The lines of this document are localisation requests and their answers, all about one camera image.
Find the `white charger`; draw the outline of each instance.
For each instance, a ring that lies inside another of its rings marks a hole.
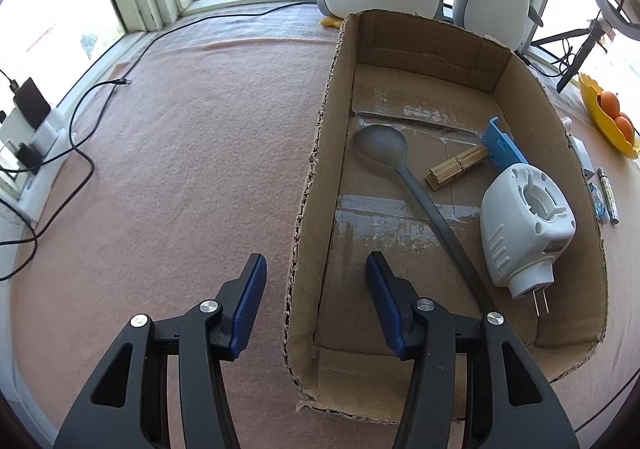
[[[514,299],[554,282],[552,264],[575,233],[562,191],[529,164],[513,164],[487,189],[480,207],[482,249],[495,286]]]

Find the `yellow penguin foot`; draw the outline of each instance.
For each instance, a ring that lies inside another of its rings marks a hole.
[[[340,28],[342,26],[342,20],[340,18],[336,18],[335,16],[326,16],[322,20],[320,20],[320,25]]]

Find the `yellow bowl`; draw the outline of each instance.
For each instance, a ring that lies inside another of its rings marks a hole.
[[[580,74],[578,79],[580,81],[582,101],[587,107],[593,123],[620,153],[633,160],[638,158],[638,151],[640,151],[640,140],[638,137],[636,137],[636,143],[634,145],[626,142],[625,136],[618,129],[613,119],[600,108],[597,97],[602,93],[602,88],[600,88],[599,84],[586,74]]]

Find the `penguin wing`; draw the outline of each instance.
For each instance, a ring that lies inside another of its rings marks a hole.
[[[542,23],[542,19],[536,12],[536,9],[534,9],[531,4],[529,4],[529,19],[532,22],[534,22],[537,26],[545,26],[545,24]]]

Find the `gray ladle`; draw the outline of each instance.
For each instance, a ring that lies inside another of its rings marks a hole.
[[[465,278],[483,314],[496,310],[494,300],[489,295],[480,275],[471,263],[465,249],[453,233],[447,220],[435,206],[429,195],[422,188],[415,176],[406,165],[406,140],[402,134],[391,126],[372,124],[356,132],[353,136],[353,147],[370,159],[396,171],[404,181],[409,191],[414,195],[420,207],[427,214],[431,222],[431,229],[438,241],[449,252],[458,270]]]

